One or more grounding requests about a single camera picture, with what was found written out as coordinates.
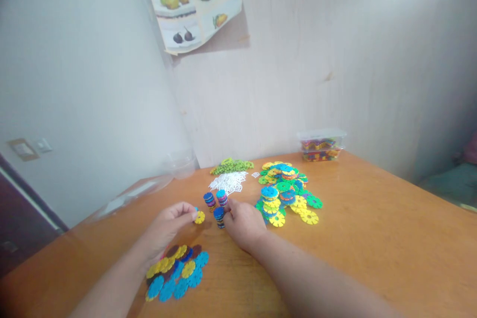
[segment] hand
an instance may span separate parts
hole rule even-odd
[[[241,249],[250,252],[267,233],[262,215],[250,204],[234,199],[229,199],[225,211],[224,224],[227,232]]]
[[[177,232],[197,218],[197,210],[186,202],[179,202],[162,210],[143,233],[132,251],[143,255],[146,269],[159,261],[167,245]]]

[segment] light switch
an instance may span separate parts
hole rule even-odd
[[[23,161],[40,158],[35,150],[26,142],[25,138],[14,139],[7,143]]]
[[[53,148],[51,147],[51,145],[47,142],[45,138],[38,139],[35,142],[35,144],[36,144],[36,147],[38,148],[38,151],[41,153],[47,153],[53,150]]]

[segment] pink cloth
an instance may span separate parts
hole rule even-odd
[[[464,160],[477,164],[477,132],[474,133],[469,144],[464,148]]]

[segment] forearm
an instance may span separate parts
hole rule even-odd
[[[126,317],[146,270],[141,253],[131,249],[101,277],[70,318]]]
[[[271,232],[260,238],[250,254],[297,317],[399,317],[367,288]]]

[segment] dark doorway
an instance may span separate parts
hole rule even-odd
[[[1,157],[0,166],[25,192],[26,190],[21,184],[26,185],[27,189],[34,193],[21,178],[21,183],[18,183],[15,178],[11,177],[8,170],[13,169]],[[38,196],[35,199],[34,202],[38,205],[37,200],[41,199]],[[43,201],[40,204],[48,207]],[[59,230],[53,228],[15,186],[0,174],[0,277],[6,275],[56,239],[65,229],[68,229],[58,217],[54,219],[58,220]]]

